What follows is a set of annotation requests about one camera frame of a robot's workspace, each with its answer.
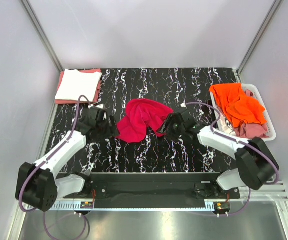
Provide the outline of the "orange t-shirt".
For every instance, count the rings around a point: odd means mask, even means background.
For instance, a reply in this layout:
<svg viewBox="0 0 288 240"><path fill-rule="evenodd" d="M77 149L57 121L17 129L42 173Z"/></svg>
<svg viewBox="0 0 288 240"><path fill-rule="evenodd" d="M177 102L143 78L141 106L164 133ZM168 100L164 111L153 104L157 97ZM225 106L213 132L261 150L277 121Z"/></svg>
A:
<svg viewBox="0 0 288 240"><path fill-rule="evenodd" d="M267 123L263 115L265 108L258 100L247 96L240 83L215 84L209 92L234 128L242 124Z"/></svg>

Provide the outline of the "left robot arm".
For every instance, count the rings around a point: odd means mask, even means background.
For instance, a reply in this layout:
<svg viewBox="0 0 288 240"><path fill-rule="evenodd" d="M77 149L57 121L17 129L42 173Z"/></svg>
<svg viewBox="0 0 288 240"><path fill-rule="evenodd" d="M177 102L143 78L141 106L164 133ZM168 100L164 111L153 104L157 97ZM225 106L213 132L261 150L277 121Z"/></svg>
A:
<svg viewBox="0 0 288 240"><path fill-rule="evenodd" d="M119 135L115 118L96 106L76 111L72 129L43 157L18 170L15 198L21 211L48 211L57 199L77 194L86 198L91 185L82 173L58 178L63 166L87 144Z"/></svg>

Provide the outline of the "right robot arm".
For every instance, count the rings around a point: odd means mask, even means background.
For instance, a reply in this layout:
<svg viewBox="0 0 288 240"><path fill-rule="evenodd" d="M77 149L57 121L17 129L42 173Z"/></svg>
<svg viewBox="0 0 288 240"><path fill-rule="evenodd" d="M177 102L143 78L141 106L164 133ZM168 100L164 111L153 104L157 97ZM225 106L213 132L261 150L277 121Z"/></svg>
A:
<svg viewBox="0 0 288 240"><path fill-rule="evenodd" d="M225 134L212 125L197 122L186 109L169 114L157 132L173 141L198 142L236 161L236 169L221 173L211 185L216 198L224 197L233 188L258 190L273 177L274 183L279 179L279 165L263 139Z"/></svg>

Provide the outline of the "crimson red t-shirt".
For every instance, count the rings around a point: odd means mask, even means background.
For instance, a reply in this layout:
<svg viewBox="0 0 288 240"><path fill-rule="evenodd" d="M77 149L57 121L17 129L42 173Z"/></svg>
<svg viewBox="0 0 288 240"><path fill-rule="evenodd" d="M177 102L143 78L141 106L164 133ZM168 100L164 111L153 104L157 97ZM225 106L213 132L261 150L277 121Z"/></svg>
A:
<svg viewBox="0 0 288 240"><path fill-rule="evenodd" d="M162 137L163 134L157 130L171 113L173 109L157 101L132 99L126 104L126 115L117 123L117 138L126 143L139 143L145 139L148 128L152 129L157 137Z"/></svg>

